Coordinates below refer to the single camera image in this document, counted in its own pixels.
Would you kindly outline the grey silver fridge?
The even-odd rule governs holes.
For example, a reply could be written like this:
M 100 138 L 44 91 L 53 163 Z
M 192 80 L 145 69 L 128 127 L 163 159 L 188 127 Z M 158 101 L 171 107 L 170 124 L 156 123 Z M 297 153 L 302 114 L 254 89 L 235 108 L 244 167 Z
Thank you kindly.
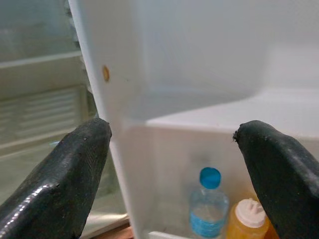
M 0 0 L 0 205 L 65 135 L 94 118 L 69 0 Z M 80 239 L 125 218 L 108 151 Z

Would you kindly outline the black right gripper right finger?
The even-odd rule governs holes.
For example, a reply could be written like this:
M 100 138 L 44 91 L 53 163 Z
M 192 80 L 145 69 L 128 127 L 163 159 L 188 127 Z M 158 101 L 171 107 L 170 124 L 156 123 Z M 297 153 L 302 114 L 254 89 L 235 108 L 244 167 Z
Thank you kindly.
M 295 138 L 260 120 L 233 139 L 280 239 L 319 239 L 319 161 Z

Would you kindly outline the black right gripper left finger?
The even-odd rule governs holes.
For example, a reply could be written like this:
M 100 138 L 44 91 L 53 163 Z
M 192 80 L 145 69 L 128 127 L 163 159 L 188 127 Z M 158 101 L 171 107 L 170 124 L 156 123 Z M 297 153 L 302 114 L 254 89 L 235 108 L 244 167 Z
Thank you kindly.
M 111 137 L 100 118 L 65 135 L 0 205 L 0 239 L 80 239 Z

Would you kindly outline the clear water bottle blue cap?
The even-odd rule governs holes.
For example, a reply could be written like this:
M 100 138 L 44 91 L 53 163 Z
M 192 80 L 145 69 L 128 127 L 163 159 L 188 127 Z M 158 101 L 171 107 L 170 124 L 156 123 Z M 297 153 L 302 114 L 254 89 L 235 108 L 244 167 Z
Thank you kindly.
M 192 232 L 202 238 L 220 236 L 227 220 L 229 198 L 220 189 L 221 173 L 212 167 L 202 168 L 199 186 L 190 194 L 189 224 Z

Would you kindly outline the white fridge door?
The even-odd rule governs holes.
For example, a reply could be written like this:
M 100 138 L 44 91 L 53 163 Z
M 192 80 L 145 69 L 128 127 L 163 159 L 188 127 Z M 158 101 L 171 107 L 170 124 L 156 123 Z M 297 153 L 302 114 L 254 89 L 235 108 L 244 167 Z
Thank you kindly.
M 69 0 L 134 236 L 192 238 L 204 167 L 256 196 L 232 135 L 261 120 L 319 160 L 319 0 Z

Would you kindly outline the white door shelf rail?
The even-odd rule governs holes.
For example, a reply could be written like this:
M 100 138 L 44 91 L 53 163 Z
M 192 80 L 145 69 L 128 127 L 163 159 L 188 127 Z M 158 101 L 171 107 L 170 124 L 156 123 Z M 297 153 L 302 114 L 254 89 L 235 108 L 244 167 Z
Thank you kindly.
M 176 239 L 176 236 L 168 233 L 151 231 L 148 233 L 148 239 Z

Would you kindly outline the orange juice bottle white cap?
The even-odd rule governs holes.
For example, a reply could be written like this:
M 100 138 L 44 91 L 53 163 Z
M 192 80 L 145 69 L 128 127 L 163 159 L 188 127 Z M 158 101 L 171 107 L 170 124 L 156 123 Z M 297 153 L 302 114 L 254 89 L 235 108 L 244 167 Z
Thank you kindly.
M 229 214 L 225 239 L 280 239 L 262 205 L 252 198 L 236 203 Z

